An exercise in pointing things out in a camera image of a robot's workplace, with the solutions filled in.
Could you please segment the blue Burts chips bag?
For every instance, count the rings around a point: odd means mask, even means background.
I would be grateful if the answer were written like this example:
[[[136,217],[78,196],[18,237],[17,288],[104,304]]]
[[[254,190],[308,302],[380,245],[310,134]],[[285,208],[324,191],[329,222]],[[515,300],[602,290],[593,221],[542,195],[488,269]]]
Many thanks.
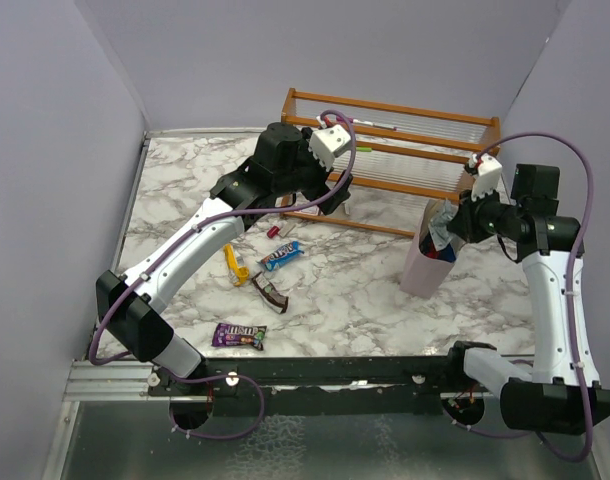
[[[457,258],[456,252],[451,244],[439,250],[434,244],[430,234],[426,234],[425,237],[419,242],[419,251],[430,259],[440,260],[448,263],[454,263]]]

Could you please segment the white paper bag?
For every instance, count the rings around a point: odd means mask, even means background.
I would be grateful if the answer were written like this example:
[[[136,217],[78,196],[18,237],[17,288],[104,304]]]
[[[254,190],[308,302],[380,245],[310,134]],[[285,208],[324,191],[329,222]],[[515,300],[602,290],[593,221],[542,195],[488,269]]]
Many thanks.
[[[430,259],[419,251],[419,242],[428,233],[427,221],[430,208],[439,200],[430,200],[424,209],[411,247],[407,253],[403,273],[400,280],[400,290],[421,298],[430,298],[453,269],[454,263]],[[451,243],[457,258],[464,246],[463,240],[454,235]]]

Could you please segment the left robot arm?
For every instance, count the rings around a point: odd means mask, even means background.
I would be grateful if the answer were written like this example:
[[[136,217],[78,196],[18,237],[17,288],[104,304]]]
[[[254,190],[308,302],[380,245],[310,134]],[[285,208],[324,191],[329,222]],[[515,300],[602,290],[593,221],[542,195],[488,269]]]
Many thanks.
[[[100,338],[109,331],[126,355],[171,373],[180,392],[191,395],[205,385],[204,356],[181,338],[162,317],[181,286],[227,243],[243,235],[265,215],[297,210],[276,202],[284,196],[306,198],[308,207],[333,212],[349,197],[352,174],[345,169],[334,186],[327,184],[337,158],[356,156],[351,123],[299,129],[274,122],[259,135],[253,154],[221,176],[194,214],[158,250],[123,275],[105,271],[96,281],[100,325],[88,358],[98,355]]]

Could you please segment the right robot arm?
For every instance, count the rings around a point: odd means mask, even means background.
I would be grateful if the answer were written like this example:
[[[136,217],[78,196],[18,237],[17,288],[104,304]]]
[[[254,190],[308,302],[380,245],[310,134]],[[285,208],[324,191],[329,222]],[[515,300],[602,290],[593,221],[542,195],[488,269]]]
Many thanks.
[[[500,402],[514,430],[581,435],[610,416],[610,390],[601,385],[587,340],[581,279],[584,248],[580,223],[558,215],[560,171],[520,164],[511,203],[497,191],[501,165],[493,157],[465,166],[470,189],[459,196],[449,232],[467,243],[509,239],[529,286],[535,322],[533,367],[526,371],[488,344],[457,342],[444,367],[446,383],[466,391],[478,383]]]

